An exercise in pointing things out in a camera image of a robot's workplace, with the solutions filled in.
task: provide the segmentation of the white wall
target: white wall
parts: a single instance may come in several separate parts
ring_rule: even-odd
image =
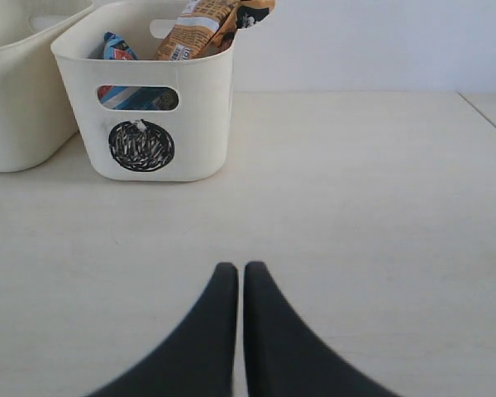
[[[496,91],[496,0],[278,0],[237,44],[240,90]]]

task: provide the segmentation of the black scribble drawing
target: black scribble drawing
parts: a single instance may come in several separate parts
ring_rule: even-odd
[[[250,7],[239,7],[237,11],[237,28],[246,29],[263,21],[270,14],[269,8],[255,9]]]
[[[146,120],[122,122],[108,138],[112,157],[134,172],[154,172],[167,166],[174,158],[174,141],[162,127]]]

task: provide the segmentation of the black circular sticker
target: black circular sticker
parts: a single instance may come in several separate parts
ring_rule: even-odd
[[[145,120],[122,122],[110,132],[108,145],[117,163],[134,172],[154,172],[174,158],[174,141],[162,127]]]

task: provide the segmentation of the white plastic basket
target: white plastic basket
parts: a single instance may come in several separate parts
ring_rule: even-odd
[[[118,2],[101,7],[52,45],[88,156],[101,175],[119,180],[194,181],[227,157],[233,49],[200,60],[150,61],[187,1]],[[122,36],[140,60],[100,60],[103,35]],[[117,111],[98,100],[104,85],[167,87],[179,97],[168,112]],[[137,125],[134,132],[122,126]]]
[[[0,0],[0,172],[39,165],[78,130],[50,44],[92,10],[91,0]],[[37,17],[56,23],[36,31]]]

